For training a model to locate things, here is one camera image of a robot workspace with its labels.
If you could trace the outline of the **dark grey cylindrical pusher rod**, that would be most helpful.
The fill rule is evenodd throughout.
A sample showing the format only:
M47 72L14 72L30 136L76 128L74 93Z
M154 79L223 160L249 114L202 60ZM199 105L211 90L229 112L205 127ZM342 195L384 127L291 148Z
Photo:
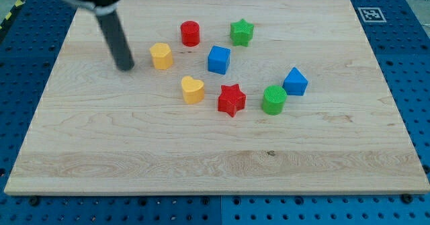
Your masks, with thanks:
M134 68L134 59L130 51L125 33L116 10L109 14L96 17L116 68L120 71L130 71Z

